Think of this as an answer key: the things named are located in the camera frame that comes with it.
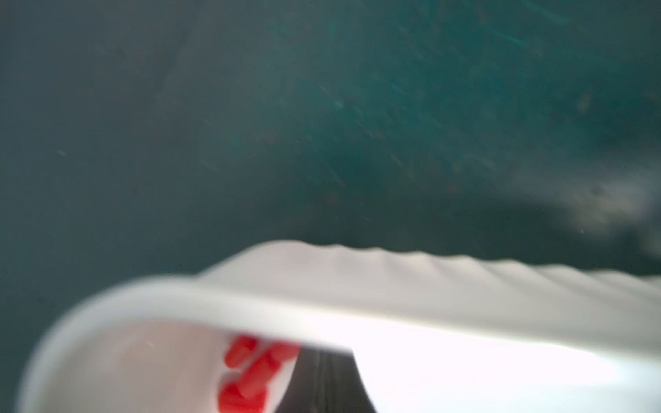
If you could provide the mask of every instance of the dark green background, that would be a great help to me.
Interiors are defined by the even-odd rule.
[[[0,411],[78,300],[260,241],[658,272],[630,237],[595,243],[493,194],[540,159],[656,135],[660,10],[0,0]],[[330,360],[317,374],[351,376]]]

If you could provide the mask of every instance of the red plastic part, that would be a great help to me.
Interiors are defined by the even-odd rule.
[[[266,387],[254,397],[245,398],[236,383],[226,385],[218,394],[220,413],[263,413],[266,406]]]
[[[268,354],[273,358],[273,360],[284,363],[291,359],[298,357],[298,353],[301,352],[301,346],[297,344],[290,344],[285,342],[276,342],[268,349]]]
[[[225,365],[235,369],[248,360],[257,349],[257,339],[252,336],[239,336],[225,354]]]
[[[255,397],[266,388],[281,367],[282,363],[274,360],[268,352],[262,354],[237,381],[239,392],[245,398]]]

